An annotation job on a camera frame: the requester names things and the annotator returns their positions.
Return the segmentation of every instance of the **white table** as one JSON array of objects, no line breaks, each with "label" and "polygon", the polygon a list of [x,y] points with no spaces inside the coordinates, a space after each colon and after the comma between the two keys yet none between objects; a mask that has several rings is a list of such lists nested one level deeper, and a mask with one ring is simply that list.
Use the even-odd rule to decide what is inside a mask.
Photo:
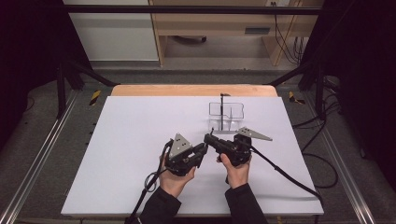
[{"label": "white table", "polygon": [[[62,210],[72,217],[128,217],[148,174],[158,167],[163,145],[181,133],[193,145],[208,130],[211,96],[110,96]],[[268,135],[272,142],[253,139],[253,146],[299,182],[313,189],[289,117],[279,97],[225,97],[245,106],[243,126]],[[232,140],[232,134],[217,134]],[[224,198],[226,172],[216,163],[212,147],[195,178],[179,196],[178,215],[228,216]],[[249,184],[266,215],[321,215],[319,200],[253,155]],[[138,212],[141,212],[146,200]]]}]

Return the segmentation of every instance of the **sleeve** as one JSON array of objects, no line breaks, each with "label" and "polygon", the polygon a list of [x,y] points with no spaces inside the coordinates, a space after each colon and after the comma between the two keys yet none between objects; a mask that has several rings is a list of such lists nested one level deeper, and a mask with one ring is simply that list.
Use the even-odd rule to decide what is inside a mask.
[{"label": "sleeve", "polygon": [[168,224],[172,223],[181,202],[174,196],[157,188],[146,202],[142,214],[133,224]]},{"label": "sleeve", "polygon": [[225,192],[233,224],[268,224],[249,184]]}]

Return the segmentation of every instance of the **metal rail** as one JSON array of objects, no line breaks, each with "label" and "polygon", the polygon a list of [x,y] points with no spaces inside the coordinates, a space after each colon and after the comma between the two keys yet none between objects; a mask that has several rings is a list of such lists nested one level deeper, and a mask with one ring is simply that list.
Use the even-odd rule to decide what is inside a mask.
[{"label": "metal rail", "polygon": [[[311,109],[312,114],[315,116],[316,112],[313,103],[314,100],[312,99],[311,94],[305,93],[304,96],[307,99],[308,106]],[[321,136],[323,144],[328,150],[329,156],[332,159],[332,164],[339,174],[341,183],[343,184],[346,195],[348,196],[349,201],[355,210],[359,222],[361,224],[375,224],[375,219],[370,211],[370,208],[368,207],[366,201],[364,201],[358,185],[356,184],[352,174],[349,172],[346,163],[344,162],[337,146],[332,140],[332,136],[326,127],[323,129]]]},{"label": "metal rail", "polygon": [[256,15],[321,15],[340,13],[338,9],[321,7],[220,7],[220,6],[104,6],[59,5],[38,9],[68,13],[165,13],[165,14],[256,14]]},{"label": "metal rail", "polygon": [[35,181],[40,174],[41,169],[43,168],[48,155],[50,154],[67,118],[70,115],[70,112],[76,102],[78,97],[78,91],[72,91],[68,102],[67,108],[64,111],[64,114],[59,118],[56,119],[55,123],[52,126],[49,135],[47,136],[44,144],[40,148],[33,161],[29,171],[26,173],[25,178],[22,180],[17,192],[14,194],[11,202],[8,204],[5,211],[3,211],[2,215],[0,216],[0,224],[12,224],[16,220],[21,208],[26,201]]}]

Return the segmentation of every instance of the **black cable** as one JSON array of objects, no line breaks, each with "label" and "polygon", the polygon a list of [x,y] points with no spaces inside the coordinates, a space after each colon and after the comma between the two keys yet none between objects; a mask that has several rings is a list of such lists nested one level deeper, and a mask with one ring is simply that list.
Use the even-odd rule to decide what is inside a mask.
[{"label": "black cable", "polygon": [[[272,2],[272,3],[271,3],[271,6],[276,7],[276,3],[275,3],[275,2]],[[278,27],[278,25],[277,25],[277,17],[276,17],[276,14],[274,14],[274,18],[275,18],[275,28],[276,28],[276,30],[275,30],[275,38],[276,38],[277,44],[278,44],[278,45],[280,46],[280,48],[282,49],[283,53],[285,53],[285,56],[286,56],[286,58],[288,59],[288,61],[289,61],[290,63],[299,64],[298,61],[296,61],[296,59],[293,58],[293,56],[291,55],[290,50],[289,50],[289,48],[288,48],[288,45],[287,45],[287,43],[286,43],[286,39],[283,37],[282,33],[280,32],[280,29],[279,29],[279,27]],[[292,62],[292,61],[290,60],[288,54],[286,53],[286,51],[283,49],[283,47],[280,45],[279,41],[277,40],[277,32],[279,32],[280,37],[282,38],[283,44],[284,44],[284,46],[286,47],[286,50],[288,51],[289,56],[294,60],[294,62]]]},{"label": "black cable", "polygon": [[[167,171],[167,170],[168,170],[168,169],[163,169],[163,170],[160,172],[160,174],[159,174],[158,176],[160,176],[163,172],[165,172],[165,171]],[[156,182],[154,182],[154,189],[152,189],[152,190],[149,189],[149,178],[150,178],[152,175],[156,175],[156,174],[157,174],[156,172],[153,172],[153,173],[149,174],[149,175],[146,177],[146,179],[145,179],[145,189],[148,191],[148,193],[153,192],[153,191],[157,188],[157,181],[156,181]]]},{"label": "black cable", "polygon": [[132,214],[125,220],[125,224],[131,224],[134,219],[135,219],[135,215],[137,213],[137,209],[139,209],[140,204],[143,202],[143,199],[145,199],[146,193],[149,191],[149,189],[151,188],[151,186],[157,181],[158,176],[160,176],[161,172],[161,167],[163,165],[163,157],[165,156],[165,151],[167,148],[169,148],[170,146],[172,146],[173,144],[173,140],[171,139],[168,143],[165,144],[165,146],[163,147],[163,153],[161,154],[160,157],[160,164],[158,165],[158,169],[157,172],[155,172],[154,177],[152,177],[152,179],[148,182],[148,184],[145,184],[145,188],[142,190],[142,194],[140,195],[139,200],[137,201],[136,206],[134,207],[134,211],[132,212]]},{"label": "black cable", "polygon": [[33,97],[30,97],[30,96],[29,96],[27,99],[28,99],[28,100],[29,100],[29,99],[32,100],[32,104],[31,104],[29,107],[27,107],[27,108],[25,109],[24,112],[26,112],[26,111],[32,109],[32,107],[35,105],[35,99],[34,99]]},{"label": "black cable", "polygon": [[332,26],[332,29],[324,36],[324,38],[322,39],[322,41],[320,41],[320,44],[317,47],[317,50],[315,50],[315,52],[312,54],[311,59],[309,59],[309,61],[313,60],[316,62],[319,62],[322,60],[323,55],[325,55],[324,52],[326,52],[326,50],[323,50],[324,47],[326,46],[326,44],[328,44],[328,41],[334,37],[335,34],[335,30],[338,27],[338,25],[340,23],[342,23],[345,19],[345,17],[347,16],[347,13],[350,11],[350,9],[352,9],[353,5],[357,2],[357,0],[351,0],[349,1],[349,5],[346,7],[346,9],[344,10],[343,14],[339,17],[339,19],[337,20],[337,22]]},{"label": "black cable", "polygon": [[304,38],[300,37],[300,45],[297,49],[297,41],[298,41],[298,36],[294,38],[294,44],[293,44],[293,54],[294,57],[297,59],[297,63],[300,64],[301,59],[303,58],[303,45],[304,45]]},{"label": "black cable", "polygon": [[332,94],[330,94],[330,95],[328,95],[328,96],[326,96],[326,98],[324,98],[324,102],[326,102],[330,97],[332,97],[332,96],[334,96],[335,98],[337,98],[337,96],[338,96],[338,93],[332,93]]},{"label": "black cable", "polygon": [[315,215],[315,224],[318,224],[320,215]]},{"label": "black cable", "polygon": [[323,84],[323,89],[326,90],[326,91],[328,91],[328,92],[331,93],[331,94],[338,94],[338,92],[339,92],[339,88],[334,87],[334,86],[331,86],[331,85],[329,85],[329,84],[327,84],[327,83],[324,83],[324,84]]},{"label": "black cable", "polygon": [[309,127],[303,127],[303,128],[297,127],[295,129],[300,129],[300,130],[301,129],[314,129],[314,128],[320,127],[321,125],[323,125],[323,122],[321,122],[320,124],[317,124],[315,126],[309,126]]},{"label": "black cable", "polygon": [[302,152],[304,152],[311,144],[314,142],[314,140],[317,138],[317,136],[320,134],[320,132],[323,130],[324,126],[326,125],[326,119],[323,120],[322,125],[320,126],[319,130],[314,134],[314,136],[308,141],[308,143],[301,149]]},{"label": "black cable", "polygon": [[280,167],[278,167],[277,165],[275,165],[273,162],[271,162],[268,158],[266,158],[264,155],[262,155],[260,153],[259,150],[257,150],[254,146],[248,145],[246,143],[240,142],[241,144],[250,147],[251,149],[253,149],[253,152],[256,153],[257,155],[259,155],[260,157],[262,157],[265,161],[267,161],[268,163],[270,163],[270,165],[272,167],[274,167],[274,169],[276,171],[278,171],[280,174],[282,174],[283,176],[285,176],[291,183],[297,185],[298,187],[300,187],[301,189],[304,189],[305,191],[313,194],[315,197],[317,197],[320,201],[320,204],[323,206],[323,199],[321,198],[320,194],[318,194],[316,191],[310,189],[309,187],[303,185],[302,183],[298,182],[296,179],[294,179],[293,177],[291,177],[290,175],[288,175],[286,172],[284,172]]},{"label": "black cable", "polygon": [[[323,110],[323,112],[326,113],[328,110],[332,109],[335,105],[339,105],[339,103],[338,103],[338,102],[332,103],[331,105],[329,105],[328,108],[325,108],[325,109]],[[313,122],[313,121],[315,121],[316,119],[319,119],[320,117],[321,117],[321,115],[316,115],[316,116],[314,116],[312,119],[309,119],[309,120],[304,121],[304,122],[302,122],[302,123],[293,124],[293,125],[291,125],[291,127],[292,127],[293,129],[296,129],[296,128],[298,128],[298,127],[304,126],[305,124],[308,124],[308,123],[310,123],[310,122]]]},{"label": "black cable", "polygon": [[335,167],[329,161],[327,161],[326,159],[324,159],[324,158],[322,158],[322,157],[320,157],[318,155],[312,154],[312,153],[306,153],[305,152],[305,153],[302,153],[302,154],[303,154],[303,156],[314,157],[314,158],[317,158],[317,159],[319,159],[321,161],[326,162],[332,168],[332,170],[334,171],[335,179],[330,185],[320,186],[320,185],[315,185],[314,184],[315,188],[318,188],[318,189],[330,189],[330,188],[334,187],[338,183],[338,173],[335,170]]},{"label": "black cable", "polygon": [[[283,53],[284,53],[285,56],[286,56],[286,59],[288,59],[288,61],[289,61],[290,63],[297,64],[297,62],[295,62],[295,59],[291,57],[291,54],[290,54],[288,45],[286,44],[286,41],[285,41],[285,39],[283,38],[283,35],[280,33],[280,30],[279,30],[279,28],[278,28],[278,26],[277,26],[276,15],[274,15],[274,17],[275,17],[275,28],[276,28],[276,29],[275,29],[275,40],[276,40],[276,43],[277,43],[277,44],[280,46],[280,48],[282,49]],[[292,61],[290,60],[288,54],[286,53],[286,51],[283,49],[282,45],[280,45],[279,41],[277,40],[277,32],[278,32],[278,31],[279,31],[279,33],[280,33],[280,36],[281,36],[282,40],[283,40],[283,43],[284,43],[285,46],[286,46],[287,51],[289,52],[290,57],[294,60],[294,62],[292,62]]]},{"label": "black cable", "polygon": [[334,107],[335,107],[335,109],[330,110],[330,111],[327,113],[327,115],[330,115],[330,114],[331,114],[332,112],[334,112],[334,111],[340,111],[341,105],[340,105],[339,103],[337,103],[337,104],[334,105]]}]

